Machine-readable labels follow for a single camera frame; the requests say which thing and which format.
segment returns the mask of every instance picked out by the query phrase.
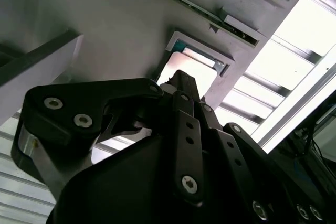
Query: mounting hole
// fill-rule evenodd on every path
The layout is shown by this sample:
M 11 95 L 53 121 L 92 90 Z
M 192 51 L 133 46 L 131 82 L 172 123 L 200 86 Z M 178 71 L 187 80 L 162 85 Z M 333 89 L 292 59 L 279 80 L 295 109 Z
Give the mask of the mounting hole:
M 184 94 L 181 94 L 181 97 L 182 97 L 184 100 L 186 100 L 186 101 L 189 100 L 189 98 L 188 98 L 186 95 L 184 95 Z
M 185 138 L 189 144 L 194 144 L 194 140 L 190 137 Z
M 193 129 L 193 128 L 194 128 L 194 126 L 193 126 L 191 123 L 187 123 L 187 127 L 188 127 L 189 129 Z
M 238 133 L 242 132 L 241 129 L 237 125 L 233 125 L 232 128 Z
M 236 162 L 236 164 L 237 164 L 238 166 L 242 166 L 242 163 L 240 162 L 239 159 L 235 159 L 235 162 Z
M 157 87 L 154 87 L 154 86 L 149 86 L 149 88 L 150 88 L 152 91 L 154 91 L 154 92 L 158 92 L 158 89 L 157 89 Z
M 60 108 L 63 107 L 63 103 L 61 100 L 54 98 L 54 97 L 49 97 L 47 99 L 44 100 L 44 105 L 45 107 L 47 107 L 48 109 L 51 110 L 59 110 Z
M 231 148 L 234 148 L 233 143 L 227 142 L 227 145 L 230 146 Z
M 205 104 L 205 105 L 204 105 L 204 108 L 205 108 L 205 110 L 206 110 L 207 112 L 212 112 L 212 109 L 210 108 L 209 105 Z

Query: black cable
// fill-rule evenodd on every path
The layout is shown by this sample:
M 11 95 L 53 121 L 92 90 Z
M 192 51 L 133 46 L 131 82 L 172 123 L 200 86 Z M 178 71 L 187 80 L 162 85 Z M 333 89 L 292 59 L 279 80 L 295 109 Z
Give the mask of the black cable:
M 334 179 L 336 179 L 336 175 L 334 174 L 334 172 L 329 168 L 329 166 L 328 166 L 328 165 L 326 164 L 326 162 L 324 161 L 324 158 L 323 158 L 323 155 L 322 155 L 322 152 L 321 152 L 320 147 L 317 145 L 317 143 L 315 142 L 314 139 L 312 139 L 312 142 L 313 142 L 313 146 L 314 146 L 315 150 L 316 150 L 316 147 L 317 147 L 318 152 L 319 152 L 319 154 L 320 154 L 320 156 L 321 156 L 321 159 L 322 159 L 322 162 L 323 162 L 324 166 L 325 166 L 325 167 L 327 168 L 327 170 L 330 172 L 331 176 L 332 176 Z

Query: slatted panel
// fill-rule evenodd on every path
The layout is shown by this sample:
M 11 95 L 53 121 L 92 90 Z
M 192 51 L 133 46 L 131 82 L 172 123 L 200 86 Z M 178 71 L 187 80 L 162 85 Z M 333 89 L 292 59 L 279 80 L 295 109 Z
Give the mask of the slatted panel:
M 216 110 L 219 120 L 231 118 L 265 144 L 268 132 L 304 105 L 299 100 L 336 63 L 328 55 L 335 29 L 336 0 L 300 0 Z

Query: black metal bracket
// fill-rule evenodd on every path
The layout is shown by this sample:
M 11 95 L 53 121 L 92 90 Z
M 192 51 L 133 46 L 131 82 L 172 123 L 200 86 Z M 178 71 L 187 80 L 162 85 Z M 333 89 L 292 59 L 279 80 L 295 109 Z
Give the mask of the black metal bracket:
M 165 88 L 134 79 L 27 93 L 12 157 L 56 197 L 50 223 L 175 215 L 190 223 L 315 223 L 297 207 L 309 199 L 239 125 L 222 128 L 194 78 L 178 71 Z M 89 162 L 96 143 L 144 127 L 151 136 Z

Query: silver screw head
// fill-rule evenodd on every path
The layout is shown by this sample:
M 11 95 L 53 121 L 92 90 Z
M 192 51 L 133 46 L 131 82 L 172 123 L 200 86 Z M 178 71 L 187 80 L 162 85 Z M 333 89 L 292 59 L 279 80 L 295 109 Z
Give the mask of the silver screw head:
M 158 89 L 155 86 L 150 85 L 149 88 L 154 92 L 158 92 Z
M 321 221 L 323 220 L 321 214 L 317 211 L 317 209 L 316 209 L 315 207 L 310 206 L 309 208 L 310 208 L 310 211 L 312 212 L 312 214 L 313 214 L 318 220 L 321 220 Z
M 212 109 L 211 109 L 211 107 L 210 107 L 209 105 L 205 104 L 205 105 L 204 105 L 204 108 L 205 108 L 205 110 L 206 110 L 207 112 L 212 112 Z
M 48 97 L 44 100 L 44 105 L 51 110 L 59 110 L 63 107 L 63 103 L 61 100 L 55 97 Z
M 297 205 L 296 206 L 296 209 L 298 210 L 299 214 L 305 219 L 305 220 L 309 220 L 309 215 L 308 213 L 305 211 L 305 209 L 300 206 L 300 205 Z
M 182 178 L 182 185 L 188 193 L 190 193 L 190 194 L 197 193 L 198 186 L 197 186 L 196 181 L 192 177 L 184 176 Z
M 85 114 L 78 114 L 73 120 L 75 125 L 82 128 L 88 128 L 93 124 L 92 118 Z
M 242 130 L 237 125 L 233 125 L 232 128 L 238 133 L 242 132 Z
M 264 209 L 264 207 L 260 203 L 258 203 L 256 201 L 253 201 L 252 207 L 253 207 L 254 212 L 257 214 L 257 216 L 261 220 L 263 220 L 263 221 L 268 220 L 266 210 Z
M 184 95 L 184 94 L 181 94 L 181 97 L 182 97 L 184 100 L 186 100 L 186 101 L 189 100 L 189 98 L 188 98 L 186 95 Z

